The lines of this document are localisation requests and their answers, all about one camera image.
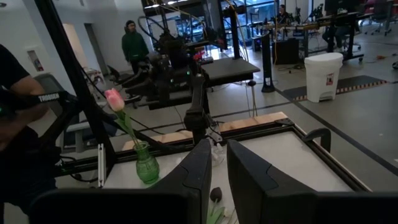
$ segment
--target black sleeve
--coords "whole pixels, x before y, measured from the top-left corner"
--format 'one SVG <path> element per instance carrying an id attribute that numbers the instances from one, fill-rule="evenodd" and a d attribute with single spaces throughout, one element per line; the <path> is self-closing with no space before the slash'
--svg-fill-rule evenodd
<path id="1" fill-rule="evenodd" d="M 13 54 L 0 44 L 0 86 L 10 89 L 13 84 L 28 75 Z"/>

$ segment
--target white trash can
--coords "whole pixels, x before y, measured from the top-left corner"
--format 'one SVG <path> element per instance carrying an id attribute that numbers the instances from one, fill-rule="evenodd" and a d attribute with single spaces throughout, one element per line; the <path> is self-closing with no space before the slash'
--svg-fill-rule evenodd
<path id="1" fill-rule="evenodd" d="M 305 59 L 309 101 L 319 103 L 320 100 L 336 98 L 341 66 L 343 66 L 343 55 L 340 53 L 327 53 Z"/>

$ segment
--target wooden board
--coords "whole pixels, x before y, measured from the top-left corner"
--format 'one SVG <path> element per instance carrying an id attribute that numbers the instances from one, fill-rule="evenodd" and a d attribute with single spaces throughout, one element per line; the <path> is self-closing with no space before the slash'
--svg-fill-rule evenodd
<path id="1" fill-rule="evenodd" d="M 284 118 L 287 118 L 287 116 L 283 112 L 265 114 L 265 115 L 257 116 L 254 118 L 248 118 L 248 119 L 242 119 L 242 120 L 223 123 L 220 126 L 220 131 L 222 133 L 225 131 L 232 131 L 232 130 L 236 130 L 236 129 L 247 128 L 247 127 L 255 126 L 258 124 L 271 123 L 278 119 L 284 119 Z M 190 132 L 190 131 L 180 131 L 177 133 L 169 133 L 169 134 L 164 134 L 161 136 L 152 137 L 152 139 L 155 139 L 156 141 L 160 141 L 162 143 L 181 141 L 181 140 L 186 140 L 186 139 L 191 139 L 191 138 L 192 138 L 192 132 Z M 133 146 L 134 146 L 134 142 L 128 141 L 124 144 L 122 151 L 131 150 Z"/>

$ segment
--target green hoodie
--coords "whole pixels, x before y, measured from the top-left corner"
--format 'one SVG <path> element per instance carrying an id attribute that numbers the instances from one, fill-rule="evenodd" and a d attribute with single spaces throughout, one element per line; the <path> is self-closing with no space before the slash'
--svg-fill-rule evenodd
<path id="1" fill-rule="evenodd" d="M 122 49 L 124 58 L 130 62 L 132 60 L 142 60 L 149 53 L 147 45 L 141 34 L 128 32 L 122 38 Z"/>

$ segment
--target trash can lid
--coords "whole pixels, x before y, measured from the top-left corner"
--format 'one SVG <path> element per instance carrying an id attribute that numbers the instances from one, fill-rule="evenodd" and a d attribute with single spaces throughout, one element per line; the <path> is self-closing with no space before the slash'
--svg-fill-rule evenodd
<path id="1" fill-rule="evenodd" d="M 341 53 L 327 53 L 327 54 L 307 57 L 305 59 L 305 63 L 308 64 L 322 63 L 322 62 L 342 62 L 342 61 L 343 61 L 343 55 Z"/>

